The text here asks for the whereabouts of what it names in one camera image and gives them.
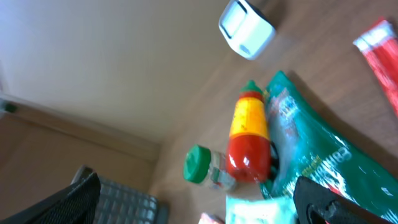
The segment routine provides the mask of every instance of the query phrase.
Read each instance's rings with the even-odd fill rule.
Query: red and white packet
[[[398,117],[398,41],[391,24],[380,19],[354,45],[365,56]]]
[[[224,222],[213,215],[202,213],[200,215],[199,224],[224,224]]]

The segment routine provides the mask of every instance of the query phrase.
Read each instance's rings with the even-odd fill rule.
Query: wooden surface
[[[0,119],[0,220],[64,189],[83,164],[146,192],[154,165],[125,153],[27,123]]]
[[[9,100],[10,97],[3,95],[2,98]],[[84,122],[70,121],[53,115],[45,109],[38,110],[33,106],[29,106],[30,102],[19,103],[15,100],[12,99],[9,101],[17,106],[16,112],[12,115],[20,119],[60,131],[84,141],[99,144],[110,150],[125,153],[138,159],[144,159],[154,164],[158,159],[159,146],[153,142],[131,135],[129,135],[128,139],[123,139],[120,135],[117,136],[111,132],[104,131],[104,128],[87,127]]]
[[[185,154],[196,143],[224,152],[239,89],[250,78],[266,86],[278,70],[335,129],[398,177],[398,120],[352,44],[380,16],[398,21],[398,1],[251,2],[277,27],[277,36],[253,62],[231,51],[163,145],[150,192],[170,203],[169,223],[197,223],[201,212],[225,216],[225,194],[183,180]],[[238,194],[261,197],[256,185]]]

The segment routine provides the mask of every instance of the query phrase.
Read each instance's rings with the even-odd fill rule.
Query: bottle
[[[229,132],[227,171],[237,181],[264,182],[271,169],[262,91],[253,80],[242,88]]]
[[[232,191],[236,181],[226,171],[225,155],[194,145],[187,153],[183,168],[184,179],[211,189]]]

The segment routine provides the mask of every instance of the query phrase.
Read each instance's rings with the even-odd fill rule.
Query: snack bag
[[[301,175],[398,223],[398,181],[363,154],[307,104],[293,83],[278,72],[266,88],[270,139],[279,172],[260,185],[265,198],[293,196]]]

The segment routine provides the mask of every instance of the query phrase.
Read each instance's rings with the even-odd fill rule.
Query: green lid
[[[262,94],[262,90],[256,85],[253,80],[249,80],[246,86],[241,89],[241,93],[245,91],[256,91]]]
[[[200,184],[206,177],[211,161],[211,152],[208,148],[194,145],[187,153],[184,163],[184,179]]]

